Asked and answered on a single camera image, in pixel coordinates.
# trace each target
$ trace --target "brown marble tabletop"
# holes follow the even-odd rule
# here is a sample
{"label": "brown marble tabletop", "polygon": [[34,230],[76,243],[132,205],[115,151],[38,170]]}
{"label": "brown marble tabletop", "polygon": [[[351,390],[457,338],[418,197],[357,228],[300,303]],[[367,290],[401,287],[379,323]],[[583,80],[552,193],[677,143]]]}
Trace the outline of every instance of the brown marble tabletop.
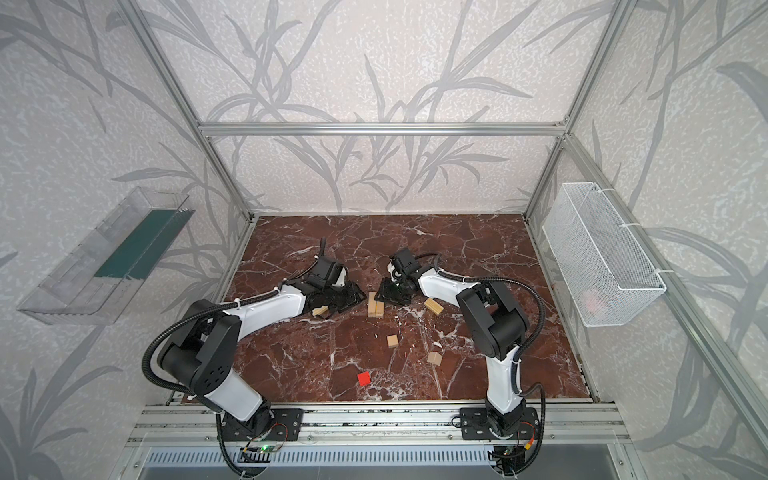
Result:
{"label": "brown marble tabletop", "polygon": [[[321,237],[328,238],[326,255],[344,263],[364,292],[378,289],[389,255],[403,247],[442,253],[441,266],[451,272],[534,286],[546,302],[547,323],[522,357],[522,386],[541,382],[549,398],[589,396],[521,216],[261,217],[227,298],[265,292],[304,270]],[[536,302],[520,288],[512,292],[533,328]],[[273,324],[240,342],[234,368],[272,402],[485,398],[485,357],[458,308],[442,303],[445,310],[435,315],[424,300],[387,305],[382,319],[367,318],[365,301],[329,319]],[[387,346],[388,335],[399,337],[396,348]],[[429,352],[442,355],[440,366],[427,362]],[[370,372],[369,385],[359,385],[361,372]]]}

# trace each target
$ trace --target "wall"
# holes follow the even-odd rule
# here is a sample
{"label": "wall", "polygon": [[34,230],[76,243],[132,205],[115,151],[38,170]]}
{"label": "wall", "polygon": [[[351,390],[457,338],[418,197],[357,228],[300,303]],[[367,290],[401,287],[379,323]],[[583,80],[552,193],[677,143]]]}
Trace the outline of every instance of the wall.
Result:
{"label": "wall", "polygon": [[[768,2],[638,4],[577,137],[764,392]],[[768,460],[658,300],[623,327],[585,329],[540,226],[545,266],[602,399],[621,407],[651,478],[768,478]]]}
{"label": "wall", "polygon": [[[219,283],[246,220],[111,3],[0,5],[0,474],[106,478],[165,391],[139,371],[162,326]],[[135,186],[196,210],[118,321],[15,310]]]}
{"label": "wall", "polygon": [[[613,0],[140,0],[205,121],[561,121]],[[549,137],[259,137],[254,211],[521,213]]]}
{"label": "wall", "polygon": [[766,13],[635,12],[576,133],[768,394]]}

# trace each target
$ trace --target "red cube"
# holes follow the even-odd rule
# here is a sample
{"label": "red cube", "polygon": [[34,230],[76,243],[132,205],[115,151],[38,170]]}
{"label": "red cube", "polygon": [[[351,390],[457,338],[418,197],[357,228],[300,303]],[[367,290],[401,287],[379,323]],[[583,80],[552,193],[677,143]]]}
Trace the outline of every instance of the red cube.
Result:
{"label": "red cube", "polygon": [[357,381],[360,382],[360,386],[366,386],[371,383],[371,374],[368,372],[359,373]]}

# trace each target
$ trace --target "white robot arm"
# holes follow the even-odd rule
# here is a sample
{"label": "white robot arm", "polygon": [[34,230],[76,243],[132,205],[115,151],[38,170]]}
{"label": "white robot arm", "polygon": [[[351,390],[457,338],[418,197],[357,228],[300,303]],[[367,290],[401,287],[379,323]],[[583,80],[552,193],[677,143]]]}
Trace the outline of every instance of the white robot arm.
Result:
{"label": "white robot arm", "polygon": [[157,356],[163,370],[205,406],[223,411],[224,421],[237,424],[244,436],[262,435],[272,419],[270,402],[232,369],[237,343],[258,329],[311,309],[328,306],[329,313],[344,311],[365,298],[349,281],[346,268],[322,250],[305,275],[286,280],[264,300],[238,299],[226,310],[207,300],[193,303],[184,318],[200,318],[174,330]]}
{"label": "white robot arm", "polygon": [[376,299],[407,305],[413,295],[420,293],[462,310],[475,346],[485,354],[488,367],[488,423],[494,435],[510,438],[517,431],[525,409],[517,368],[520,361],[515,361],[515,354],[529,325],[520,304],[501,281],[473,282],[453,275],[449,278],[431,265],[422,266],[407,248],[390,260],[390,278],[382,281]]}

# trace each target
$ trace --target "transparent plastic container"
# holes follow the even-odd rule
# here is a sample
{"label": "transparent plastic container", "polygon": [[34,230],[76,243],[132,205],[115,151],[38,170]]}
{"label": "transparent plastic container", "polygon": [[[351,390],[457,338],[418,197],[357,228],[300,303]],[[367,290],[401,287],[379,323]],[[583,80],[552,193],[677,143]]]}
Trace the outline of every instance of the transparent plastic container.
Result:
{"label": "transparent plastic container", "polygon": [[114,323],[194,212],[188,197],[134,188],[18,309],[48,324]]}

